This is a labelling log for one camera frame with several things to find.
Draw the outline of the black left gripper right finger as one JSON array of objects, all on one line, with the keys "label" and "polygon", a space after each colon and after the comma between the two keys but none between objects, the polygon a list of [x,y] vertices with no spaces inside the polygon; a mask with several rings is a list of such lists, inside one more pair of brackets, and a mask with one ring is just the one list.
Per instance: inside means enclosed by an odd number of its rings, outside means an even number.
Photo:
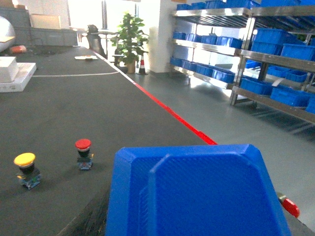
[{"label": "black left gripper right finger", "polygon": [[287,224],[293,236],[315,236],[315,233],[303,224],[299,219],[284,211]]}]

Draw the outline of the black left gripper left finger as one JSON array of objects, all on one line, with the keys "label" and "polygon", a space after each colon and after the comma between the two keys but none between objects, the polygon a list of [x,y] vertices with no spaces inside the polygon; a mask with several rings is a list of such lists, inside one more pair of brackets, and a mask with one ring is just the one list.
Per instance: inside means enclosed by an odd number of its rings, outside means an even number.
[{"label": "black left gripper left finger", "polygon": [[109,204],[109,189],[102,190],[57,236],[104,236]]}]

